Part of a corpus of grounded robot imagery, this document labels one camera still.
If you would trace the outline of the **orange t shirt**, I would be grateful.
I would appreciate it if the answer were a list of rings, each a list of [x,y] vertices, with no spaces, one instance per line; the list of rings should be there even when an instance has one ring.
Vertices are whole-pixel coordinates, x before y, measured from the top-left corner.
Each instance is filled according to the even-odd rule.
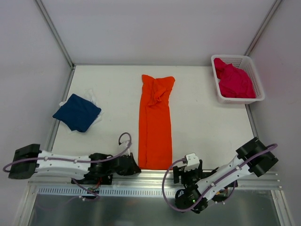
[[[173,157],[169,98],[175,78],[143,74],[142,82],[138,165],[145,170],[166,170]]]

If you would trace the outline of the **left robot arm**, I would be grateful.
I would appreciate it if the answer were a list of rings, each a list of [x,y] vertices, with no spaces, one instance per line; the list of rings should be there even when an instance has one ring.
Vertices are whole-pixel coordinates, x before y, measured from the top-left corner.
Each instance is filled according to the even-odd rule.
[[[53,154],[31,144],[15,151],[12,163],[4,167],[9,179],[31,177],[71,178],[81,185],[111,185],[113,174],[132,176],[141,172],[136,164],[130,141],[119,142],[119,154],[93,153],[86,156]]]

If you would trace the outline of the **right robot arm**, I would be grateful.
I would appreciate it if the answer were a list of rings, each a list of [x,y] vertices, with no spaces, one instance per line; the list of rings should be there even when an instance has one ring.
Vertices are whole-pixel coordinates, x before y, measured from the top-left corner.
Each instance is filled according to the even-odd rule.
[[[174,183],[183,185],[175,195],[176,210],[199,214],[210,200],[224,202],[229,194],[219,194],[219,191],[237,187],[238,179],[243,177],[261,177],[278,162],[272,153],[275,148],[277,144],[265,146],[255,137],[238,148],[229,163],[209,173],[203,172],[202,160],[194,153],[186,155],[184,166],[173,167]]]

